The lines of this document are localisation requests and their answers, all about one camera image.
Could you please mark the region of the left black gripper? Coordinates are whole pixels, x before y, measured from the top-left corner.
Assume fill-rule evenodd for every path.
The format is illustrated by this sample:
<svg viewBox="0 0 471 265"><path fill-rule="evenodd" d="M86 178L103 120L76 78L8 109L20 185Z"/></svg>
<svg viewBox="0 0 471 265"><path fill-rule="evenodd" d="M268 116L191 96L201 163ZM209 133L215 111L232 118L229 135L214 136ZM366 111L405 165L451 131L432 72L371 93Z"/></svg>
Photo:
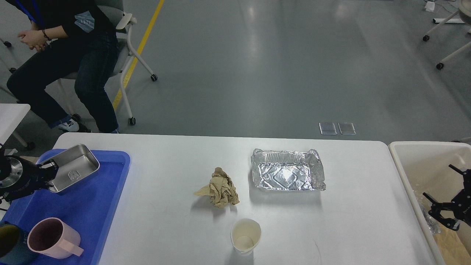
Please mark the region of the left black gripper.
<svg viewBox="0 0 471 265"><path fill-rule="evenodd" d="M49 190L54 185L43 179L42 173L57 172L59 166L54 160L40 164L18 156L1 156L1 198L7 202L29 196L41 189Z"/></svg>

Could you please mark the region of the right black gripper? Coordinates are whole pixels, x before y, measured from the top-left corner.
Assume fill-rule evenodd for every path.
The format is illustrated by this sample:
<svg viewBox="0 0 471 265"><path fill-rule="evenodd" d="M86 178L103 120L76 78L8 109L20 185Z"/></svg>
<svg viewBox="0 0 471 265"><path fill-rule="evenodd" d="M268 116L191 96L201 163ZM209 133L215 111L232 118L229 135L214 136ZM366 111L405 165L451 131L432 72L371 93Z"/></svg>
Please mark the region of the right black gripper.
<svg viewBox="0 0 471 265"><path fill-rule="evenodd" d="M429 215L440 224L444 225L446 228L458 231L460 227L460 221L466 223L468 226L471 226L471 169L468 168L462 171L452 164L449 164L449 167L463 177L464 189L459 191L451 200L451 202L437 202L426 192L424 192L423 195L431 202ZM442 211L453 212L454 218L444 218L444 216L441 214Z"/></svg>

